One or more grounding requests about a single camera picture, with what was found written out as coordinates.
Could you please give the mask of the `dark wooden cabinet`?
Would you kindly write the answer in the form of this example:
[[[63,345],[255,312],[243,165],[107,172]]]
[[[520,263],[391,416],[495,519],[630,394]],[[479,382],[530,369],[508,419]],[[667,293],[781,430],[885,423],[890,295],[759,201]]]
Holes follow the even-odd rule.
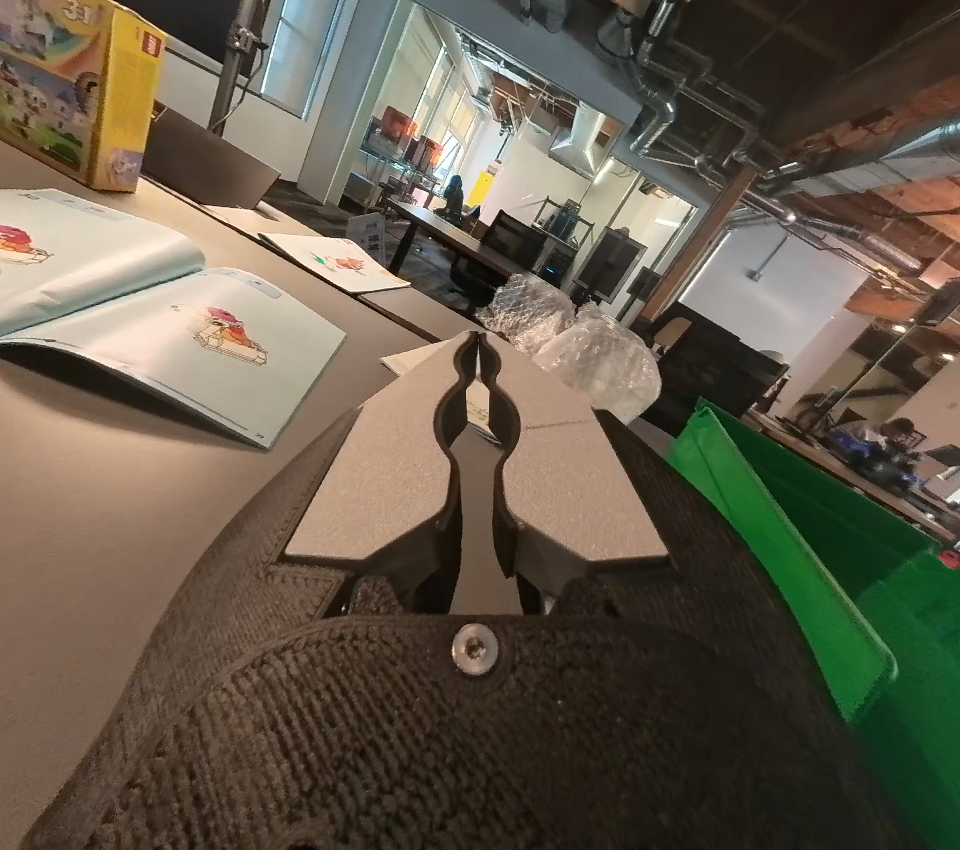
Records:
[[[640,419],[678,436],[702,402],[740,419],[786,374],[774,351],[758,351],[686,305],[674,303],[632,329],[651,348],[660,391]]]

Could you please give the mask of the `green plastic bin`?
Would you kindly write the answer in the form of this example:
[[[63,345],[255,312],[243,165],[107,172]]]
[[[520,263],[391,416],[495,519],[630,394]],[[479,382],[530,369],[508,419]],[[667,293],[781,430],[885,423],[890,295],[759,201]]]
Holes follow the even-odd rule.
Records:
[[[957,849],[958,557],[704,400],[668,461],[774,580],[841,716],[925,845]]]

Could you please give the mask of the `grey monitor stand pole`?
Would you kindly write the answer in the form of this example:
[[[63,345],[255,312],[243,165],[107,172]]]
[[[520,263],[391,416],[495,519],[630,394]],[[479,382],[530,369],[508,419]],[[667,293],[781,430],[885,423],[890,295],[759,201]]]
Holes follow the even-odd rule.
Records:
[[[217,136],[223,136],[227,121],[234,112],[234,93],[244,67],[249,65],[246,79],[251,80],[255,61],[267,48],[263,27],[268,9],[268,0],[239,0],[227,30],[221,72],[207,120],[207,129]]]

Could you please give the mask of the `clear bubble wrap piece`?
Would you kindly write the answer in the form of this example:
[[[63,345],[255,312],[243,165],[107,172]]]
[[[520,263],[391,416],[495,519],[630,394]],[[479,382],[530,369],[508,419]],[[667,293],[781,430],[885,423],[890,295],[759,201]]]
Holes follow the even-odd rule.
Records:
[[[533,362],[585,396],[595,410],[608,411],[624,424],[662,393],[651,348],[593,302],[582,305],[570,327],[546,342]]]
[[[558,288],[529,272],[513,274],[474,317],[487,331],[534,357],[575,319],[575,306]]]

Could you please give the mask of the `wooden support post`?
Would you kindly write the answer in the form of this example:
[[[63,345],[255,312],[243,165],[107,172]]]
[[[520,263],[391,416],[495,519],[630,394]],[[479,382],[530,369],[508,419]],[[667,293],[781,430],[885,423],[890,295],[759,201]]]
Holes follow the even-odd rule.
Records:
[[[744,166],[719,190],[681,250],[666,268],[654,291],[631,319],[632,323],[639,319],[656,319],[682,295],[685,286],[709,255],[717,237],[724,231],[727,217],[741,202],[758,175],[757,170]]]

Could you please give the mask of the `shelf with orange boxes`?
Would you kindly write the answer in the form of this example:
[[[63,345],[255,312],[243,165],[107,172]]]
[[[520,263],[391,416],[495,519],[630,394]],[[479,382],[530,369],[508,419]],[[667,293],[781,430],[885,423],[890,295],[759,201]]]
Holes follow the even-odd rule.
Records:
[[[371,118],[359,147],[363,177],[373,185],[391,180],[407,189],[433,192],[442,145],[418,130],[416,122],[386,104]]]

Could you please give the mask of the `white instruction leaflet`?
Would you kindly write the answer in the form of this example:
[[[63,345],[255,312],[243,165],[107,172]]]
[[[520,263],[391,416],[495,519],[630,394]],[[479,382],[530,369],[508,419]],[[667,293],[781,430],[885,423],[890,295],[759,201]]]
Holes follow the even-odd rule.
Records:
[[[258,237],[289,260],[352,296],[410,287],[408,281],[392,274],[359,244],[346,238],[270,232],[260,232]]]

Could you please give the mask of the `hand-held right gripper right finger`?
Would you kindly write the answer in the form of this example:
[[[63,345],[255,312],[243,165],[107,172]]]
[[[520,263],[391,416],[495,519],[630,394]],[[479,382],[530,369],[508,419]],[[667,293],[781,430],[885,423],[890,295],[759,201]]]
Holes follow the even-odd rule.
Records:
[[[510,344],[478,336],[493,478],[493,544],[506,578],[537,590],[665,563],[667,546],[590,402]]]

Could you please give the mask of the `black screen on stand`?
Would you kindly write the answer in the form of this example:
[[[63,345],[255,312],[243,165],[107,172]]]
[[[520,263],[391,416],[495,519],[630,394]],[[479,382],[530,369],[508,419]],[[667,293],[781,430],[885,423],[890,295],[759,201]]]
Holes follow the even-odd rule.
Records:
[[[604,227],[573,277],[570,297],[574,305],[613,303],[645,251],[646,246],[631,237],[627,226]]]

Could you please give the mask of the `yellow lego set box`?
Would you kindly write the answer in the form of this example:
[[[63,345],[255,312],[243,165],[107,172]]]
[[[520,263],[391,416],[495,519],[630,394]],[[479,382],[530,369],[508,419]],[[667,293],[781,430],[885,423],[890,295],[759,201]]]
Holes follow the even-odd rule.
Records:
[[[165,50],[112,0],[1,0],[2,140],[95,191],[134,192]]]

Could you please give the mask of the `long dark office desk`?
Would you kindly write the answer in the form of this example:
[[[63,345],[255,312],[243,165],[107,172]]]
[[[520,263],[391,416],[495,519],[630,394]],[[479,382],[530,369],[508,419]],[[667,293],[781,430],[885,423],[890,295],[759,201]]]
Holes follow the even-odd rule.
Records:
[[[514,274],[530,273],[530,270],[511,261],[505,255],[490,249],[481,241],[459,230],[440,215],[415,204],[405,203],[393,198],[386,199],[386,206],[407,221],[407,228],[399,238],[398,245],[390,258],[387,268],[398,275],[419,231],[423,231],[454,253],[457,258],[467,258],[497,275],[495,283],[501,286]]]

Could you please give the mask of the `light blue instruction booklet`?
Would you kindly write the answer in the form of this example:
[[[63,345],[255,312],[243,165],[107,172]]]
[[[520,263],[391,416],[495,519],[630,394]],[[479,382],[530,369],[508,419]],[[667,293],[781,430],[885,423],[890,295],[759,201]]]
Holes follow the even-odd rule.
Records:
[[[53,189],[1,195],[1,344],[94,365],[270,449],[347,335],[159,223]]]

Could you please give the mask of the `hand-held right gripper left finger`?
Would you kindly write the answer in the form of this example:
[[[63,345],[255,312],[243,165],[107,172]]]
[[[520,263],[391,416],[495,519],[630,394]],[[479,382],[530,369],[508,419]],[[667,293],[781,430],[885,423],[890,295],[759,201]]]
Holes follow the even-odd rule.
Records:
[[[367,400],[284,556],[423,585],[457,575],[461,512],[452,444],[468,423],[480,335],[459,334]]]

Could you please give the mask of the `black office chair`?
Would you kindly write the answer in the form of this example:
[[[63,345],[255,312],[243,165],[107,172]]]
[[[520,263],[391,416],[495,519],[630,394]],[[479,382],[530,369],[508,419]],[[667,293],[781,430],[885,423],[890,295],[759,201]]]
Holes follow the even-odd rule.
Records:
[[[472,312],[491,303],[496,291],[509,278],[521,271],[530,271],[546,246],[546,235],[533,225],[499,210],[492,224],[480,238],[480,259],[456,254],[449,277],[454,289],[467,301]],[[505,273],[486,264],[493,256],[511,266]]]

